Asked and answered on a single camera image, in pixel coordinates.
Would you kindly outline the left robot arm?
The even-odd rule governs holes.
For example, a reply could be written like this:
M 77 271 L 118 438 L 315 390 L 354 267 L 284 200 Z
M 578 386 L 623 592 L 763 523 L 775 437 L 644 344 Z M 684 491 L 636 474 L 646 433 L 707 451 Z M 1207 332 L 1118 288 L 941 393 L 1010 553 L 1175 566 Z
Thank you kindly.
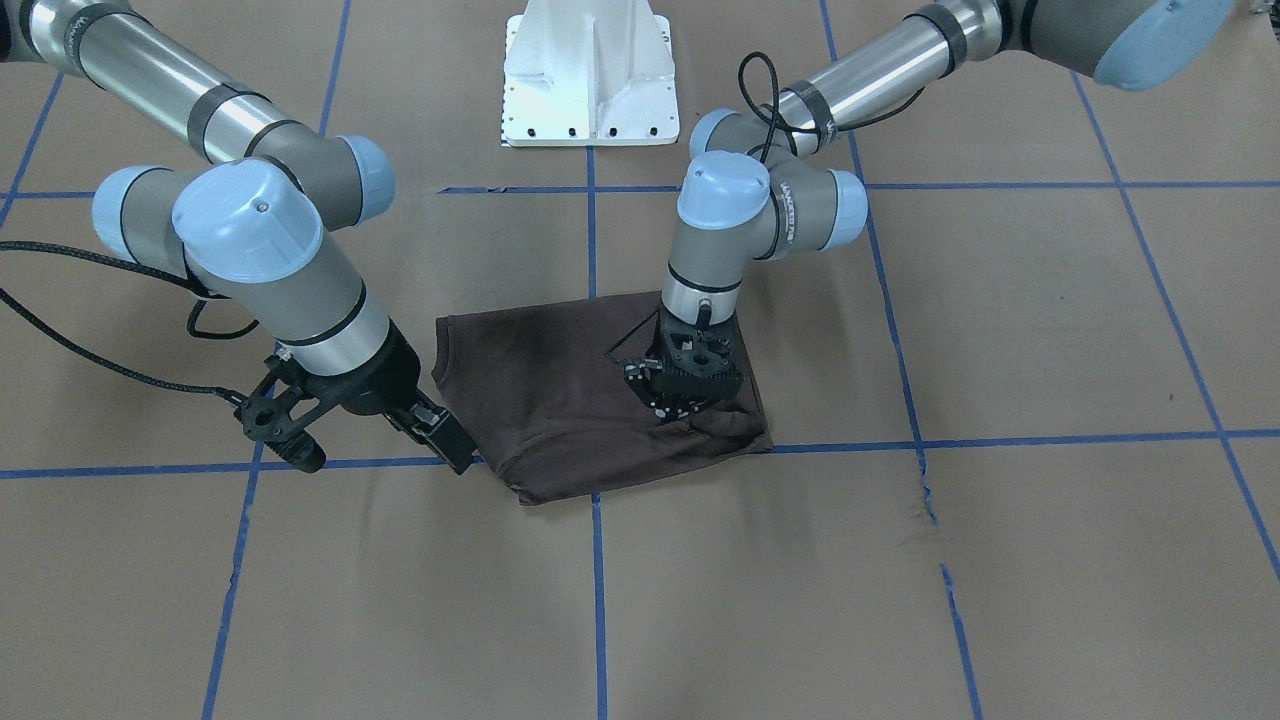
M 864 184 L 806 158 L 905 110 L 932 82 L 1007 50 L 1125 91 L 1183 70 L 1220 31 L 1229 1 L 936 1 L 856 51 L 746 111 L 705 114 L 690 137 L 655 338 L 621 363 L 662 421 L 733 398 L 736 302 L 748 264 L 851 243 Z

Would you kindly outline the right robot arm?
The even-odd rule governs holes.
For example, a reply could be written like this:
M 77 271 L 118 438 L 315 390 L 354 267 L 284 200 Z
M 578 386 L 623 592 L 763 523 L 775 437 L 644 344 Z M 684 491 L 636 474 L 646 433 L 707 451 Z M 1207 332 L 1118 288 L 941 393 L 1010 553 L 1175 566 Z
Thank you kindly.
M 317 471 L 326 456 L 308 427 L 340 407 L 385 418 L 456 473 L 471 465 L 475 441 L 419 388 L 417 354 L 332 236 L 394 200 L 376 143 L 321 136 L 128 1 L 5 1 L 3 60 L 84 78 L 209 163 L 110 174 L 92 201 L 110 255 L 90 260 L 236 301 L 276 341 L 251 392 L 212 389 L 250 439 Z

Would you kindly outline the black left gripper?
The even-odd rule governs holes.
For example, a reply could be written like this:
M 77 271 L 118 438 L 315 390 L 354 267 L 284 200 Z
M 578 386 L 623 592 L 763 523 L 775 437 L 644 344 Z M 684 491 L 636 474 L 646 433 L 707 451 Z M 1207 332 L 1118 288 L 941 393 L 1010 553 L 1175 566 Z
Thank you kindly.
M 739 322 L 705 320 L 709 313 L 689 324 L 664 307 L 654 310 L 655 332 L 641 357 L 623 357 L 622 373 L 628 388 L 662 423 L 696 415 L 709 406 L 736 397 L 744 373 L 735 361 Z

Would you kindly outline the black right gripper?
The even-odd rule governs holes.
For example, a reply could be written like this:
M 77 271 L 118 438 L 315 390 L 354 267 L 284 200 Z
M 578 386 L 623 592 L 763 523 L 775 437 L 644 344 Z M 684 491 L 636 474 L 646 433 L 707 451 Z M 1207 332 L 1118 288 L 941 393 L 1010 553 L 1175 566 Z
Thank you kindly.
M 294 359 L 278 356 L 270 356 L 266 365 L 268 374 L 236 410 L 236 419 L 246 437 L 265 443 L 301 471 L 324 466 L 326 456 L 307 427 L 335 407 L 358 416 L 385 416 L 456 475 L 474 465 L 475 438 L 452 411 L 419 391 L 419 355 L 394 324 L 372 357 L 352 372 L 319 375 Z

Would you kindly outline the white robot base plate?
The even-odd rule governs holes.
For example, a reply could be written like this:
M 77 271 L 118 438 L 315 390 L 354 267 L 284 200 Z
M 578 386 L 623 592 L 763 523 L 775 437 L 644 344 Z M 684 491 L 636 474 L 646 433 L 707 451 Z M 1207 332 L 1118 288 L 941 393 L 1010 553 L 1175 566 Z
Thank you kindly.
M 506 22 L 507 147 L 653 146 L 681 133 L 669 20 L 648 1 L 530 1 Z

